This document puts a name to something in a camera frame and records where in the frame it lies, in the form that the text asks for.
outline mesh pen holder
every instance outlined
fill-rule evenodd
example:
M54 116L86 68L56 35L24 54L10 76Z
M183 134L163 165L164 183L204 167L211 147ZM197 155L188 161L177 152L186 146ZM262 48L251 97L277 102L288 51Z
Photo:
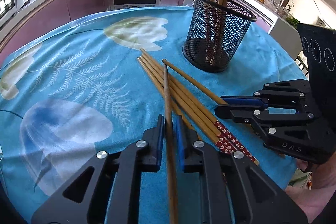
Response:
M232 0L227 0L227 7L210 0L195 0L183 54L200 70L221 72L235 54L251 22L256 20L251 11Z

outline table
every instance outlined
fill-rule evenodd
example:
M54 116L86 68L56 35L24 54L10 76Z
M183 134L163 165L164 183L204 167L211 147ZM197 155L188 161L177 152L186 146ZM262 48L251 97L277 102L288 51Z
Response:
M227 69L193 67L182 54L193 8L162 7L90 15L36 39L0 72L0 145L8 196L29 222L33 212L100 150L138 140L164 101L138 64L140 47L184 70L217 95L252 95L264 83L304 79L279 44L252 23ZM170 70L209 110L216 104ZM241 124L222 121L282 188L296 169ZM139 223L168 223L165 149L161 170L142 176ZM199 181L178 171L180 223L199 223Z

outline black mesh cup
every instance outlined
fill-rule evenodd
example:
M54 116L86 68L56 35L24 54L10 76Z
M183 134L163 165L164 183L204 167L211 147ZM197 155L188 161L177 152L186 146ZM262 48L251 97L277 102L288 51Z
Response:
M210 0L195 0L183 54L200 70L221 72L235 54L251 22L256 20L251 11L232 0L227 0L227 7Z

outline leaf pattern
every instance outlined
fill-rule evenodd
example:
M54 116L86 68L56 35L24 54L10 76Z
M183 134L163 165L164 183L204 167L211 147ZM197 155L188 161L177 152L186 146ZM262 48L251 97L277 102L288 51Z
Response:
M63 83L59 88L50 92L50 96L63 93L62 97L64 99L74 96L73 101L81 100L83 104L92 101L94 108L113 115L124 127L127 127L130 123L129 100L126 99L128 92L123 92L127 84L116 86L121 80L122 74L116 75L111 79L111 75L116 73L118 65L111 70L95 73L108 62L109 56L97 65L90 65L100 53L101 48L90 56L83 58L82 55L85 53L88 44L89 41L78 53L63 60L58 60L58 58L65 52L68 45L60 49L46 64L37 70L38 75L31 92L36 89L38 91L49 89L59 83L59 78L63 77ZM49 82L41 87L43 74L48 69L49 71L52 69L53 72Z

